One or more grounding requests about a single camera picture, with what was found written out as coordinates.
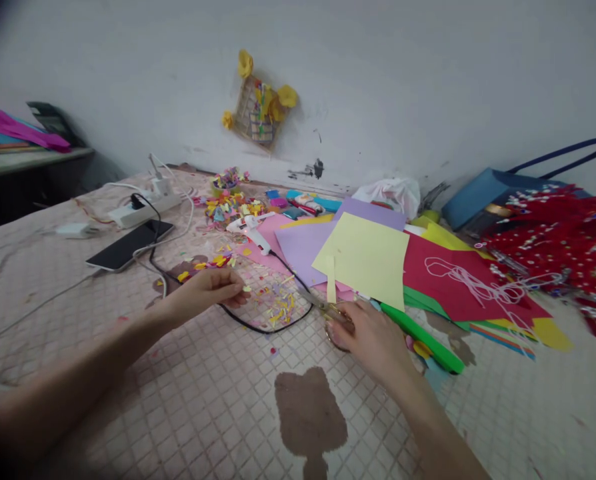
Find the purple paper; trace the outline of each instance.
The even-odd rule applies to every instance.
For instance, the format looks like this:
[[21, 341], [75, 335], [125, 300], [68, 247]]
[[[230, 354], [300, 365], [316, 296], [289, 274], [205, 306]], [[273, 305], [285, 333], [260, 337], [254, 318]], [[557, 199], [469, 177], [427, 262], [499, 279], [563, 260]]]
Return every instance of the purple paper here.
[[356, 217], [364, 218], [372, 222], [380, 223], [394, 230], [403, 231], [407, 223], [407, 216], [404, 213], [396, 212], [395, 210], [379, 207], [372, 203], [356, 200], [347, 197], [343, 200], [343, 204], [338, 209], [338, 212], [333, 216], [334, 221], [340, 220], [344, 212], [355, 215]]
[[[311, 266], [320, 249], [336, 226], [335, 221], [328, 223], [308, 223], [275, 231], [283, 255], [300, 280], [308, 287], [327, 281], [327, 276]], [[343, 283], [336, 282], [340, 291], [350, 290]]]

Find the plastic bag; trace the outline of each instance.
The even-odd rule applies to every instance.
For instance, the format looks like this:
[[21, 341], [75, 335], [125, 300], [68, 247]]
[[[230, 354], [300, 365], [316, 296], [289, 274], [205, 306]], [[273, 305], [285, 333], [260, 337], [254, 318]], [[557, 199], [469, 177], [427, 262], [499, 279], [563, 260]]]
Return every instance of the plastic bag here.
[[418, 216], [420, 188], [414, 179], [385, 179], [360, 187], [351, 198], [366, 202], [383, 202], [404, 213], [408, 219]]

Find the yellow paper flower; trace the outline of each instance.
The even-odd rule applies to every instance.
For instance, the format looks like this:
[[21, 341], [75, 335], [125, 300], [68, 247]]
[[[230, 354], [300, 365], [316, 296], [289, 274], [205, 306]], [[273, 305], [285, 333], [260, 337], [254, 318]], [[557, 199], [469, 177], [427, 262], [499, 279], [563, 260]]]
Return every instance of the yellow paper flower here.
[[225, 110], [223, 114], [223, 127], [227, 130], [231, 130], [233, 127], [233, 117], [231, 116], [231, 112], [229, 110]]
[[280, 104], [280, 99], [274, 97], [269, 106], [269, 116], [274, 122], [282, 122], [285, 119], [285, 109]]
[[253, 58], [251, 58], [251, 55], [247, 50], [240, 50], [240, 52], [238, 52], [238, 75], [242, 78], [247, 78], [251, 75], [252, 70]]
[[288, 85], [283, 85], [278, 90], [278, 97], [280, 98], [280, 104], [287, 108], [294, 108], [296, 102], [298, 102], [298, 94], [296, 90]]

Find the bag handle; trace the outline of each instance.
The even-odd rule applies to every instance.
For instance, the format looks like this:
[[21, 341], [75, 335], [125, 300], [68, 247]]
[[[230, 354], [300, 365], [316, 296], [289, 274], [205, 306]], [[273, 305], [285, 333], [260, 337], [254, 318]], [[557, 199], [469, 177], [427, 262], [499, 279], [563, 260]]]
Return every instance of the bag handle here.
[[[555, 152], [548, 153], [542, 157], [538, 157], [534, 160], [530, 160], [526, 163], [523, 163], [522, 165], [518, 165], [517, 167], [514, 167], [511, 170], [507, 170], [507, 173], [516, 173], [516, 172], [518, 172], [518, 170], [521, 170], [523, 168], [527, 168], [532, 165], [536, 165], [537, 163], [542, 163], [545, 160], [551, 160], [552, 158], [559, 157], [560, 155], [564, 155], [566, 153], [570, 153], [570, 152], [573, 152], [576, 150], [580, 150], [581, 148], [585, 148], [590, 145], [596, 145], [596, 139], [591, 139], [591, 140], [587, 140], [584, 142], [576, 143], [575, 145], [571, 145], [569, 147], [565, 147], [563, 149], [556, 150]], [[559, 169], [554, 170], [550, 173], [547, 173], [540, 178], [545, 179], [545, 180], [550, 179], [550, 178], [558, 175], [559, 173], [565, 172], [567, 170], [571, 170], [572, 168], [577, 167], [578, 165], [582, 165], [583, 163], [586, 163], [589, 160], [593, 160], [594, 158], [596, 158], [596, 151], [593, 153], [590, 153], [588, 156], [586, 156], [584, 158], [581, 158], [580, 160], [570, 163], [569, 165], [565, 165], [562, 168], [559, 168]]]

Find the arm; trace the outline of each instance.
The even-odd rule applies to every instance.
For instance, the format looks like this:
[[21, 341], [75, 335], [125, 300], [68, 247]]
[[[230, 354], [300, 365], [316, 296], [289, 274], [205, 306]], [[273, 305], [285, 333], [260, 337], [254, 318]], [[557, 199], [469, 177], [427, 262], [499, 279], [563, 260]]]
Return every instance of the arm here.
[[355, 333], [350, 335], [338, 323], [333, 328], [402, 410], [421, 452], [426, 477], [488, 479], [428, 382], [413, 366], [400, 328], [366, 302], [344, 303], [339, 309], [351, 318]]
[[214, 303], [237, 308], [251, 295], [230, 269], [206, 270], [133, 321], [0, 396], [0, 449], [26, 464], [51, 446], [162, 336]]

